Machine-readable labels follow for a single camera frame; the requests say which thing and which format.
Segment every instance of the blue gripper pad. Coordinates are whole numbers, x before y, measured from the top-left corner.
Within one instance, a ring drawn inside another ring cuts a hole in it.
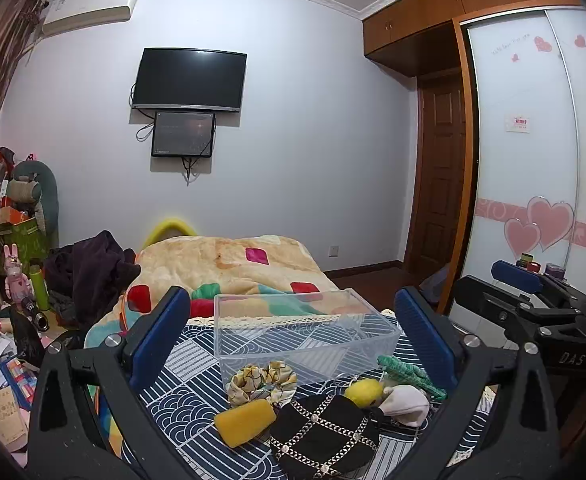
[[[542,283],[535,272],[522,269],[504,260],[496,261],[490,268],[490,273],[496,280],[529,294],[542,291]]]
[[[431,382],[449,394],[457,386],[462,348],[454,327],[412,286],[395,295],[395,316],[408,336]]]
[[[126,335],[122,353],[129,384],[139,393],[157,379],[177,338],[190,317],[190,297],[172,286],[150,314],[141,316]]]

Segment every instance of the floor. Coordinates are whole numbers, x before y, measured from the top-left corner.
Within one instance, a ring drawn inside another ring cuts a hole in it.
[[[334,278],[333,283],[339,288],[352,288],[377,310],[393,309],[395,293],[403,286],[417,285],[420,280],[405,270],[373,270],[353,276]]]

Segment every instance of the pink rabbit figurine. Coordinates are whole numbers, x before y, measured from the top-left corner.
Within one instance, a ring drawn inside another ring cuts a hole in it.
[[[18,307],[22,306],[22,300],[30,296],[28,277],[22,272],[22,262],[18,258],[17,245],[13,244],[9,250],[4,245],[4,271],[6,272],[6,295],[12,299]]]

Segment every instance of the green bottle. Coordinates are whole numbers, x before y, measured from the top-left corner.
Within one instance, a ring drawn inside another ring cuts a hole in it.
[[[30,274],[30,281],[33,284],[33,292],[35,293],[35,299],[38,302],[39,309],[49,310],[48,292],[46,291],[42,269],[38,265],[31,265],[28,273]]]

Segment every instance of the green toy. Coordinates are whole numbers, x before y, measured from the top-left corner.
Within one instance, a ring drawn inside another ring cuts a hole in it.
[[[446,391],[433,386],[430,382],[428,374],[419,366],[410,363],[404,363],[397,357],[380,355],[377,358],[377,364],[388,374],[388,376],[398,381],[400,384],[410,384],[416,388],[420,388],[428,392],[433,397],[433,400],[441,402],[446,399]]]

